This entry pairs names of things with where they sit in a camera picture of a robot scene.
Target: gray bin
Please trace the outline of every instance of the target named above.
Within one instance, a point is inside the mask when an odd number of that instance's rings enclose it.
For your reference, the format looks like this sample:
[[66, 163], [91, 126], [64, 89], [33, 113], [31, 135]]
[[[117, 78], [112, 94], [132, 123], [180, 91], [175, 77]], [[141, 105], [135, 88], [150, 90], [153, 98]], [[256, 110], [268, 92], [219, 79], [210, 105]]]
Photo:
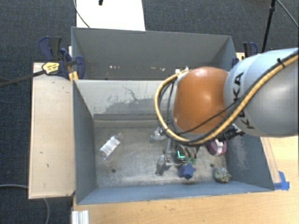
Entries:
[[[176, 167], [155, 174], [166, 145], [150, 143], [157, 87], [176, 68], [230, 70], [235, 57], [230, 36], [72, 28], [72, 52], [86, 63], [85, 79], [73, 85], [78, 204], [274, 190], [262, 143], [250, 135], [232, 139], [222, 157], [202, 147], [190, 180], [179, 178]], [[122, 144], [102, 160], [99, 148], [119, 132]], [[228, 168], [230, 183], [213, 179], [217, 167]]]

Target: green object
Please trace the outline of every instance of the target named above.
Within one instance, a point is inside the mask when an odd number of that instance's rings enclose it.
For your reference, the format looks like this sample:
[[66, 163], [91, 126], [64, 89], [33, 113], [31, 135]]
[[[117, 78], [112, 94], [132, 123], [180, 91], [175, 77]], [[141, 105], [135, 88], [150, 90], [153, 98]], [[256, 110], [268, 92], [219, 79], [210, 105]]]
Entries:
[[191, 159], [191, 163], [193, 164], [193, 165], [195, 165], [196, 164], [196, 162], [197, 162], [197, 159]]
[[185, 158], [186, 163], [190, 163], [191, 162], [191, 158]]

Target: purple object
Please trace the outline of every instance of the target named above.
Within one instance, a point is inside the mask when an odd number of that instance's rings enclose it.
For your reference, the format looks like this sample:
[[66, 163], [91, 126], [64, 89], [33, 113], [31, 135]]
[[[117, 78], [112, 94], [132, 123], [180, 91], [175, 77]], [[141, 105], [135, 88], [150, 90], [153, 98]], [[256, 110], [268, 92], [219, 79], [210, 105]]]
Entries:
[[221, 156], [224, 155], [227, 150], [227, 142], [219, 142], [217, 139], [215, 139], [206, 147], [209, 150], [209, 152], [214, 156]]

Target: blue tape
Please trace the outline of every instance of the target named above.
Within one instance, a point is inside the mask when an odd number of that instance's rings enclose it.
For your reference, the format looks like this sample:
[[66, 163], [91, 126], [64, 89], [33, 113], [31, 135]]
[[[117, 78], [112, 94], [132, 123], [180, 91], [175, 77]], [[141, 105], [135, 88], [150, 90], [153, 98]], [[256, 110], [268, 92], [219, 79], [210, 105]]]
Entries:
[[283, 172], [278, 171], [281, 182], [274, 183], [274, 189], [275, 190], [289, 190], [290, 189], [290, 182], [285, 181], [285, 175]]

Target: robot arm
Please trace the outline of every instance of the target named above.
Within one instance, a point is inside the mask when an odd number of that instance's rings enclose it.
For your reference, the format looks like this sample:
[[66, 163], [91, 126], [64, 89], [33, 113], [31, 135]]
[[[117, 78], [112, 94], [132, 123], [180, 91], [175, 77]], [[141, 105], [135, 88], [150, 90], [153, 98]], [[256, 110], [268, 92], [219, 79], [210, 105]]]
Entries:
[[164, 132], [182, 144], [202, 145], [234, 123], [254, 136], [298, 134], [298, 48], [248, 57], [228, 74], [212, 67], [184, 70], [173, 107], [174, 131], [163, 120], [159, 102], [166, 79], [155, 96], [155, 110]]

